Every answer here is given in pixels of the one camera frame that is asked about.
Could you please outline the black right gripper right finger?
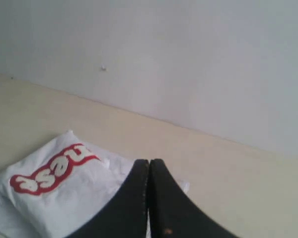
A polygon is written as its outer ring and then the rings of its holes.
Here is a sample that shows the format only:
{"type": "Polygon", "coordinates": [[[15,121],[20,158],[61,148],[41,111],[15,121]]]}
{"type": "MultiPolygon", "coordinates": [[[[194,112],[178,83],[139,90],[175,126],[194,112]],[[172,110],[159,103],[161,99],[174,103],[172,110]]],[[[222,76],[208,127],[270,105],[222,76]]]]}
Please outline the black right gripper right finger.
{"type": "Polygon", "coordinates": [[[152,238],[236,237],[190,200],[162,159],[149,166],[149,220],[152,238]]]}

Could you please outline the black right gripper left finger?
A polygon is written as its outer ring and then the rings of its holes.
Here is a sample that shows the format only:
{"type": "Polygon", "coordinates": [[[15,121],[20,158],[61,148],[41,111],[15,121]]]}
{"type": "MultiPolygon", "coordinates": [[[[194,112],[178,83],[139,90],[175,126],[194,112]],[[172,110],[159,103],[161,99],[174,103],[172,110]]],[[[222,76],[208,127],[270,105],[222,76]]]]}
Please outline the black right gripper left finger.
{"type": "Polygon", "coordinates": [[[135,160],[112,199],[70,238],[145,238],[148,224],[148,160],[135,160]]]}

